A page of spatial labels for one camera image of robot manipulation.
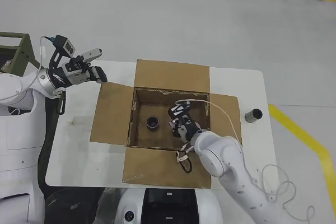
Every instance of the white cable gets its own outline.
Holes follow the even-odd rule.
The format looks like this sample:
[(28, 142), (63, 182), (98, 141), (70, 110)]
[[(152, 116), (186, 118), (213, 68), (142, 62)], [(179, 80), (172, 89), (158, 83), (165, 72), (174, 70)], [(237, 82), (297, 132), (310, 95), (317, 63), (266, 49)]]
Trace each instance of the white cable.
[(18, 111), (18, 114), (17, 114), (17, 115), (19, 115), (19, 114), (21, 113), (21, 110), (20, 110), (20, 109), (15, 108), (15, 110), (13, 110), (10, 114), (12, 115), (16, 110)]
[(32, 84), (34, 84), (34, 82), (36, 81), (36, 79), (37, 79), (38, 76), (39, 76), (41, 67), (42, 67), (42, 65), (43, 65), (43, 51), (42, 51), (42, 48), (43, 48), (42, 40), (43, 40), (43, 38), (45, 38), (45, 37), (44, 37), (44, 36), (40, 37), (40, 67), (39, 67), (39, 69), (38, 69), (38, 71), (37, 71), (37, 73), (36, 73), (36, 76), (35, 76), (34, 80), (29, 84), (29, 86), (27, 86), (26, 89), (22, 90), (22, 91), (19, 92), (18, 94), (15, 94), (15, 95), (12, 95), (12, 96), (9, 96), (9, 97), (2, 98), (2, 99), (0, 99), (0, 101), (1, 101), (1, 100), (7, 100), (7, 99), (12, 98), (12, 97), (14, 97), (14, 96), (17, 96), (17, 95), (19, 95), (19, 94), (22, 94), (23, 92), (25, 92), (26, 90), (28, 90), (28, 89), (32, 86)]
[[(221, 110), (221, 111), (228, 117), (228, 119), (229, 119), (229, 121), (230, 121), (231, 128), (232, 128), (233, 131), (234, 131), (234, 135), (235, 135), (235, 137), (236, 137), (236, 140), (239, 142), (239, 139), (238, 139), (238, 137), (237, 137), (237, 134), (236, 134), (236, 131), (235, 131), (233, 122), (232, 122), (231, 119), (230, 119), (230, 116), (229, 116), (229, 115), (228, 115), (228, 114), (227, 114), (221, 107), (219, 107), (218, 105), (216, 105), (216, 104), (214, 104), (214, 103), (212, 103), (212, 102), (209, 102), (209, 101), (206, 101), (206, 100), (197, 100), (197, 99), (178, 100), (178, 101), (175, 102), (175, 105), (178, 106), (178, 105), (179, 105), (178, 102), (183, 102), (183, 101), (200, 101), (200, 102), (206, 102), (206, 103), (208, 103), (208, 104), (212, 104), (213, 106), (219, 108), (219, 109), (220, 109), (220, 110)], [(239, 147), (240, 147), (241, 154), (242, 154), (242, 162), (243, 162), (243, 164), (244, 164), (244, 169), (245, 169), (245, 171), (248, 173), (248, 175), (249, 175), (249, 177), (250, 177), (250, 181), (251, 181), (251, 183), (254, 184), (257, 188), (259, 188), (259, 187), (254, 183), (253, 178), (251, 177), (249, 171), (248, 171), (247, 168), (246, 168), (246, 165), (245, 165), (245, 156), (244, 156), (244, 152), (243, 152), (243, 150), (242, 150), (242, 145), (241, 145), (240, 142), (239, 142)], [(265, 171), (265, 168), (268, 167), (268, 166), (274, 166), (274, 167), (276, 167), (277, 169), (281, 170), (281, 171), (285, 174), (285, 176), (286, 176), (286, 178), (287, 178), (286, 181), (284, 181), (284, 182), (282, 182), (282, 183), (279, 184), (279, 187), (278, 187), (278, 189), (277, 189), (276, 194), (267, 193), (266, 190), (265, 190), (265, 186), (264, 186), (264, 171)], [(280, 193), (280, 194), (279, 194), (279, 191), (280, 191), (280, 189), (281, 189), (281, 186), (284, 185), (284, 184), (287, 184), (287, 187), (286, 187), (286, 189), (283, 191), (283, 193)], [(286, 174), (286, 172), (285, 172), (281, 167), (279, 167), (279, 166), (277, 166), (277, 165), (274, 165), (274, 164), (268, 164), (268, 165), (264, 166), (264, 168), (263, 168), (263, 170), (262, 170), (262, 189), (261, 189), (261, 188), (259, 188), (259, 189), (262, 190), (262, 191), (264, 192), (264, 194), (266, 195), (267, 198), (268, 198), (268, 197), (271, 197), (271, 195), (273, 195), (273, 196), (276, 197), (275, 200), (273, 200), (273, 202), (276, 202), (278, 196), (284, 194), (284, 193), (287, 191), (287, 189), (288, 189), (288, 187), (289, 187), (290, 184), (294, 187), (294, 194), (293, 194), (293, 196), (292, 196), (289, 200), (285, 201), (285, 202), (282, 204), (282, 208), (283, 208), (284, 211), (285, 211), (290, 217), (292, 217), (293, 219), (298, 220), (298, 221), (301, 221), (301, 222), (308, 222), (308, 224), (310, 224), (310, 220), (311, 220), (311, 219), (314, 217), (314, 215), (315, 215), (315, 207), (314, 207), (314, 206), (308, 206), (308, 208), (307, 208), (307, 210), (306, 210), (306, 219), (305, 219), (305, 220), (302, 220), (302, 219), (300, 219), (300, 218), (296, 218), (295, 216), (293, 216), (293, 215), (287, 210), (287, 208), (286, 208), (286, 204), (289, 203), (289, 202), (291, 202), (292, 200), (295, 199), (295, 196), (296, 196), (296, 185), (295, 185), (292, 181), (289, 180), (288, 175)], [(309, 213), (310, 213), (310, 210), (311, 210), (311, 209), (313, 210), (313, 214), (309, 216)]]

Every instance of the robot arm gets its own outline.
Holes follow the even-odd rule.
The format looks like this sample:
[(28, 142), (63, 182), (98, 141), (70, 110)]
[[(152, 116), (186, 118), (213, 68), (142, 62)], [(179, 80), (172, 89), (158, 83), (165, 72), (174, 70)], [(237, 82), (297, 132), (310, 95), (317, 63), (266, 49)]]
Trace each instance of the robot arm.
[(214, 177), (256, 224), (279, 223), (276, 205), (251, 182), (245, 170), (239, 142), (200, 129), (189, 115), (190, 103), (169, 110), (173, 135), (194, 146), (204, 168)]
[[(107, 81), (100, 67), (90, 65), (102, 50), (73, 58), (74, 47), (67, 38), (48, 39), (56, 47), (49, 69), (24, 77), (0, 74), (0, 223), (44, 223), (37, 164), (45, 141), (45, 98), (57, 98), (82, 82)], [(62, 56), (70, 60), (57, 67)]]

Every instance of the table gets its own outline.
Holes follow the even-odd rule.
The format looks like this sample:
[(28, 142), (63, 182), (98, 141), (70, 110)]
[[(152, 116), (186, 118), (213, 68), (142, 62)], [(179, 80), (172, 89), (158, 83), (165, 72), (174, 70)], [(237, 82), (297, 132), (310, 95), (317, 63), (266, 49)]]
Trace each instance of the table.
[[(92, 65), (102, 67), (109, 82), (134, 84), (136, 63), (96, 60)], [(259, 171), (266, 164), (276, 164), (263, 74), (255, 70), (212, 67), (209, 73), (211, 93), (238, 97), (246, 165), (252, 177), (261, 183)], [(46, 183), (51, 186), (159, 188), (122, 183), (125, 147), (89, 141), (99, 91), (100, 85), (95, 82), (67, 89), (66, 112), (58, 120)], [(263, 117), (249, 124), (244, 114), (254, 108), (259, 108)], [(269, 169), (264, 176), (267, 190), (278, 187), (277, 170)], [(212, 178), (212, 189), (222, 189), (217, 178)]]

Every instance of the small cylinder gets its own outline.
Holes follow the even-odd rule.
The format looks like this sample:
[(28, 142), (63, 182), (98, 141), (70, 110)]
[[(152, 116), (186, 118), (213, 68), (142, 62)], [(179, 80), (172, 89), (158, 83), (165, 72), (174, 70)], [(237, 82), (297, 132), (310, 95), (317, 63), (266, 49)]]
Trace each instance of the small cylinder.
[(158, 118), (156, 118), (155, 116), (150, 116), (147, 119), (147, 128), (148, 130), (150, 130), (151, 132), (157, 130), (159, 127), (159, 121)]
[(255, 122), (263, 117), (263, 112), (259, 109), (254, 109), (245, 114), (245, 120), (248, 123)]

